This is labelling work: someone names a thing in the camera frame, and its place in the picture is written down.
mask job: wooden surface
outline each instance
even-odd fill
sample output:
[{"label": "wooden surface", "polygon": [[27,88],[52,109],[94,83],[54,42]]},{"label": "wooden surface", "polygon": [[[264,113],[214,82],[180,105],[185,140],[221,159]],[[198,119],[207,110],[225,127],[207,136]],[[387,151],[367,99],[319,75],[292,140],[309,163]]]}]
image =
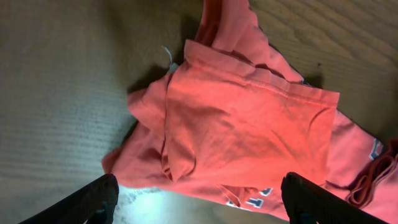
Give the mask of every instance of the wooden surface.
[{"label": "wooden surface", "polygon": [[[339,109],[398,135],[398,2],[254,0],[270,42]],[[134,123],[126,90],[182,61],[201,1],[0,1],[0,217],[17,223],[91,182]],[[154,189],[122,189],[115,223],[274,223]]]}]

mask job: pink fabric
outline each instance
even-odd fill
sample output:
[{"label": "pink fabric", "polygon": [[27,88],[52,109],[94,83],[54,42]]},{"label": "pink fabric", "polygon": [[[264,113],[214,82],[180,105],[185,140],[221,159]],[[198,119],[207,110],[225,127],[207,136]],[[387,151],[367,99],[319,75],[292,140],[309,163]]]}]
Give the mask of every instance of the pink fabric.
[{"label": "pink fabric", "polygon": [[104,158],[104,170],[128,187],[155,186],[283,219],[287,172],[345,198],[382,145],[335,110],[336,93],[302,81],[269,46],[247,1],[207,0],[185,62],[129,95],[139,124]]}]

